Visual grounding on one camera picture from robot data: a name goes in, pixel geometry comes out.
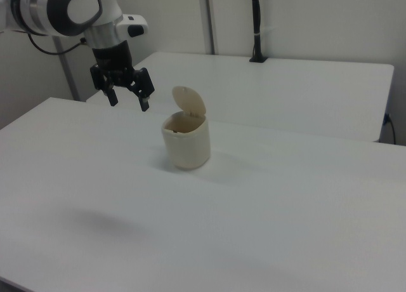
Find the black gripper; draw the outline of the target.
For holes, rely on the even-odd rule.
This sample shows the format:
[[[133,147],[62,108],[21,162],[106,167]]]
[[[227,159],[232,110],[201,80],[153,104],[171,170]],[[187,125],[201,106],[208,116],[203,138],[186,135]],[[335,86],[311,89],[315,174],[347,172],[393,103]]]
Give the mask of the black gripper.
[[[128,86],[138,97],[143,112],[149,109],[149,98],[155,91],[146,68],[135,70],[127,41],[109,48],[92,49],[96,63],[90,68],[96,90],[102,91],[112,107],[118,104],[114,86]]]

